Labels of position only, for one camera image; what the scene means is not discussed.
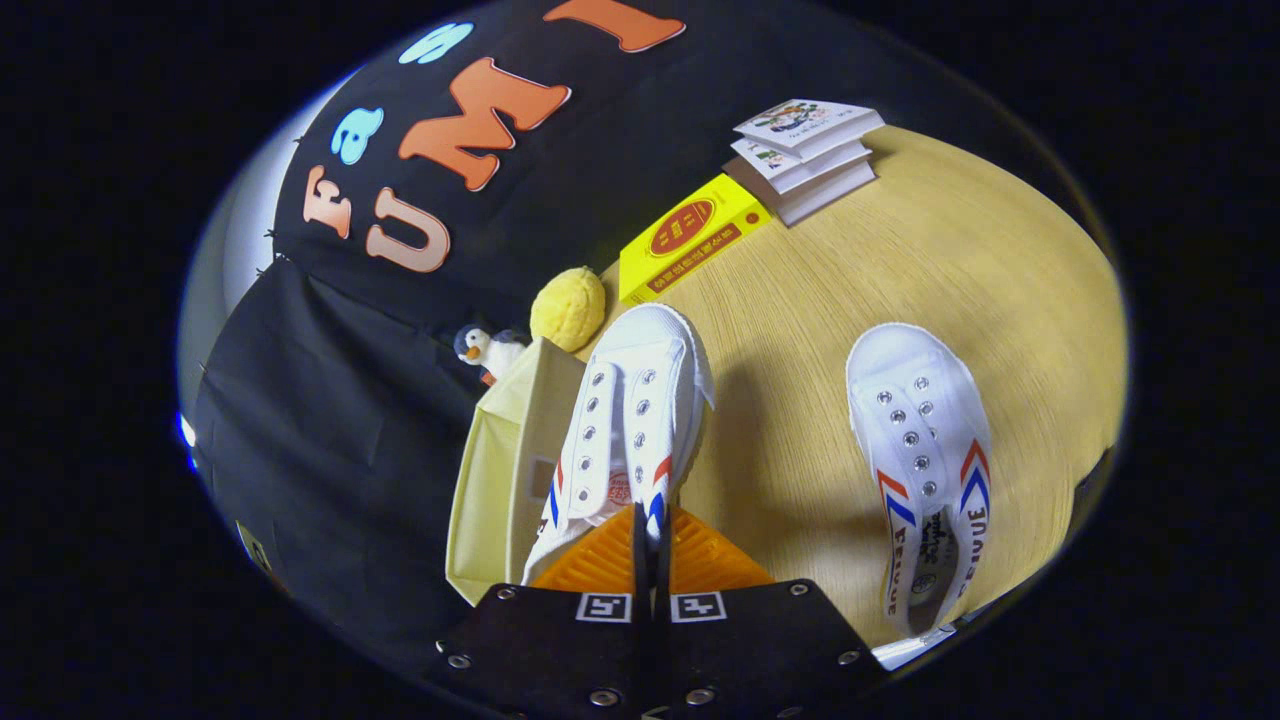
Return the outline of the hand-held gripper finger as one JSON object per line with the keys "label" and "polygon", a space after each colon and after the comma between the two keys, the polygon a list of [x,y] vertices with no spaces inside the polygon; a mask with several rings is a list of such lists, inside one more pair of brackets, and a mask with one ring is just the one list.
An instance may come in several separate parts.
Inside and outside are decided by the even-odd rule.
{"label": "hand-held gripper finger", "polygon": [[797,578],[678,593],[657,555],[655,692],[669,719],[847,719],[890,673],[824,591]]}
{"label": "hand-held gripper finger", "polygon": [[494,584],[438,642],[435,687],[490,719],[639,719],[655,623],[639,506],[623,511],[623,593]]}

